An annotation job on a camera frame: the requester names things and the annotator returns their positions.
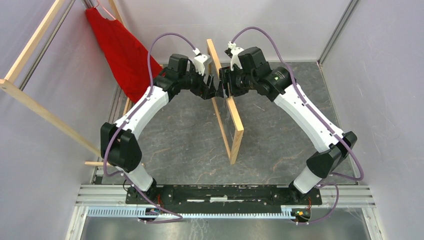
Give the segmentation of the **wooden picture frame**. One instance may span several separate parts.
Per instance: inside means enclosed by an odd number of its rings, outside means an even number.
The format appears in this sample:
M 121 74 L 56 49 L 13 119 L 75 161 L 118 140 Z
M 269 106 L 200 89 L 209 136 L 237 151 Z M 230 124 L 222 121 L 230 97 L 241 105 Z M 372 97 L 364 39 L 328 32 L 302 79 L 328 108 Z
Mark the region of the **wooden picture frame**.
M 219 70 L 222 68 L 222 65 L 213 40 L 207 39 L 206 44 L 207 52 L 212 58 L 212 64 L 209 67 L 209 72 L 213 75 L 213 82 L 217 88 L 220 79 Z M 234 165 L 237 161 L 245 130 L 235 99 L 232 96 L 229 96 L 228 98 L 215 96 L 211 101 L 224 142 L 225 152 L 229 159 L 229 164 Z

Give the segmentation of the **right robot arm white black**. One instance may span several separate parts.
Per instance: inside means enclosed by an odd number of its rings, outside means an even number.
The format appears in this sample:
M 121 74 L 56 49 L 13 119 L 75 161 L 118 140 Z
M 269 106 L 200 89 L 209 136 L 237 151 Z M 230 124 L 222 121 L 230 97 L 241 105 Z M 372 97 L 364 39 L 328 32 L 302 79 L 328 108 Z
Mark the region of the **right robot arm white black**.
M 267 97 L 284 110 L 304 131 L 316 152 L 306 167 L 290 183 L 289 199 L 302 204 L 309 192 L 331 174 L 350 154 L 358 140 L 352 132 L 344 132 L 325 117 L 309 100 L 288 67 L 271 68 L 259 47 L 243 49 L 229 43 L 225 53 L 230 65 L 219 69 L 224 95 L 242 96 L 251 90 Z

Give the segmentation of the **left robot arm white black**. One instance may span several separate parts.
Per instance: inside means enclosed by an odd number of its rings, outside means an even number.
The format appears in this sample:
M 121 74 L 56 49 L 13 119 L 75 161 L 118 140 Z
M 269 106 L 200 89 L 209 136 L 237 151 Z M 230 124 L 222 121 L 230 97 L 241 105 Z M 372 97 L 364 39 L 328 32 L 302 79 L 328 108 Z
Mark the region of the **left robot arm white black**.
M 204 100 L 214 97 L 213 76 L 206 73 L 212 62 L 207 54 L 189 59 L 172 54 L 168 65 L 148 87 L 141 99 L 123 117 L 100 128 L 100 152 L 103 160 L 127 177 L 139 190 L 138 197 L 145 204 L 153 203 L 157 190 L 154 178 L 142 166 L 139 137 L 155 114 L 182 90 L 189 90 Z

